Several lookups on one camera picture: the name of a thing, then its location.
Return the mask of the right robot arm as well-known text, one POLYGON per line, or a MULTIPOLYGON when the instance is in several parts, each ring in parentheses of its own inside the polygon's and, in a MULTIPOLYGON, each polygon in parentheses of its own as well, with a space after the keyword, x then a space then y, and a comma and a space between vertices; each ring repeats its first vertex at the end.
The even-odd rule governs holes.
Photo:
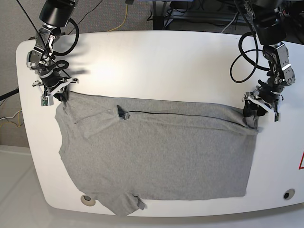
POLYGON ((68 100, 67 87, 78 83, 77 78, 72 78, 66 69, 69 63, 66 60, 56 61, 56 57, 63 57, 71 53, 79 40, 79 27, 71 15, 76 7, 75 0, 47 0, 44 4, 40 20, 44 23, 40 29, 35 29, 35 46, 27 55, 27 67, 33 70, 40 78, 33 83, 38 87, 42 106, 51 106, 54 99, 61 102, 68 100), (76 29, 76 37, 72 46, 64 52, 57 52, 53 45, 60 39, 61 29, 71 23, 76 29))

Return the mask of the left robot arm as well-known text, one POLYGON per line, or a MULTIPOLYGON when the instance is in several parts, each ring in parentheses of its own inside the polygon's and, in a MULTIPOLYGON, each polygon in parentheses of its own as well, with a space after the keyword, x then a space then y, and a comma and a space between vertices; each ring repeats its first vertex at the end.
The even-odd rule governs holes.
POLYGON ((295 74, 289 62, 288 49, 283 43, 286 32, 282 25, 280 0, 236 0, 237 10, 248 25, 250 31, 243 34, 238 48, 241 57, 249 62, 254 69, 267 72, 266 82, 258 81, 258 85, 251 92, 246 92, 243 98, 243 116, 263 116, 273 112, 274 121, 279 120, 279 104, 283 100, 281 93, 284 88, 295 82, 295 74), (242 48, 246 37, 252 36, 255 43, 253 50, 262 53, 268 61, 268 67, 258 64, 258 59, 252 60, 242 48))

